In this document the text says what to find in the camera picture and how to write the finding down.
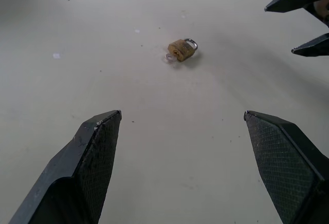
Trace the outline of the brass padlock with steel shackle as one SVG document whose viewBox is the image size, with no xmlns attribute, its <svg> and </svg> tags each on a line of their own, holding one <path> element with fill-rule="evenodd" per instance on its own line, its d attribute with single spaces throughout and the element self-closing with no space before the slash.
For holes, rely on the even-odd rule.
<svg viewBox="0 0 329 224">
<path fill-rule="evenodd" d="M 192 39 L 180 39 L 168 45 L 168 52 L 178 61 L 191 58 L 198 49 L 198 44 Z"/>
</svg>

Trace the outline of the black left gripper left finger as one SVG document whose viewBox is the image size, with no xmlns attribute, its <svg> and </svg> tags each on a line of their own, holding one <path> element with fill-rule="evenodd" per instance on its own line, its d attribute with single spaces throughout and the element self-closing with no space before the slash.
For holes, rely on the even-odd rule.
<svg viewBox="0 0 329 224">
<path fill-rule="evenodd" d="M 96 115 L 46 165 L 9 224 L 98 224 L 115 159 L 121 111 Z"/>
</svg>

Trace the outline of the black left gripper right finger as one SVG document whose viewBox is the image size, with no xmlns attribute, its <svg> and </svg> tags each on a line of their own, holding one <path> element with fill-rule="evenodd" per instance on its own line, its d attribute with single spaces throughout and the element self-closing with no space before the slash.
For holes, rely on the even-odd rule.
<svg viewBox="0 0 329 224">
<path fill-rule="evenodd" d="M 294 123 L 246 111 L 261 179 L 283 224 L 329 224 L 329 158 Z"/>
</svg>

